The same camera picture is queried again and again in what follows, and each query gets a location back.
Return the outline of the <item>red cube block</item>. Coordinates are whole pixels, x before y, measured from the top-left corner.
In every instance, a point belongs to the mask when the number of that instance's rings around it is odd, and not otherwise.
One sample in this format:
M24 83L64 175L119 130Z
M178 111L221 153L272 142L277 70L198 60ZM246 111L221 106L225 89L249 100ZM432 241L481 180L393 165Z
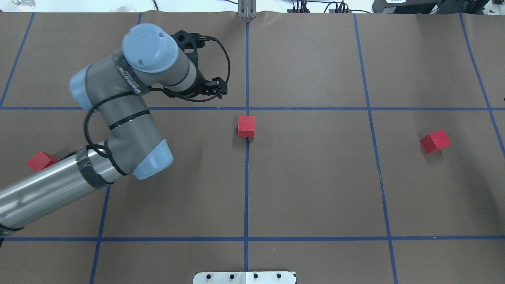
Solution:
M256 117L241 115L238 117L238 136L252 138L256 133Z
M49 153L38 151L32 158L27 161L27 165L34 172L40 172L49 166L58 163L58 159Z

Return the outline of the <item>red cube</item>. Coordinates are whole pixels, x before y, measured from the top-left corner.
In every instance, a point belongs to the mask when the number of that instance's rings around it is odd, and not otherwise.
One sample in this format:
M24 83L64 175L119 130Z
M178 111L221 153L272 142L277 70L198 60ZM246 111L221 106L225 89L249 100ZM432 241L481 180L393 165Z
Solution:
M440 130L429 133L420 139L420 144L425 153L434 153L452 145L446 131Z

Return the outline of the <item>aluminium frame post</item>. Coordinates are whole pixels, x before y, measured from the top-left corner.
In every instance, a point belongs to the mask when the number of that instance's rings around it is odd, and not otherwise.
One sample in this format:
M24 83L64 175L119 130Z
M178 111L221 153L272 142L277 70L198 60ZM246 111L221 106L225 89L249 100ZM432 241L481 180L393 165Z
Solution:
M257 17L256 0L237 0L238 18L254 19Z

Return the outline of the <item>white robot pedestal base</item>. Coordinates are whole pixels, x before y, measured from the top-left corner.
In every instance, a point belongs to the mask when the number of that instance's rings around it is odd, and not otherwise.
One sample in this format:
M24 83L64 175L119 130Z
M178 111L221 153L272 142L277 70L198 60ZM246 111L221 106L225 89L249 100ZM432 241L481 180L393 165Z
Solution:
M193 284L296 284L291 271L204 272L193 277Z

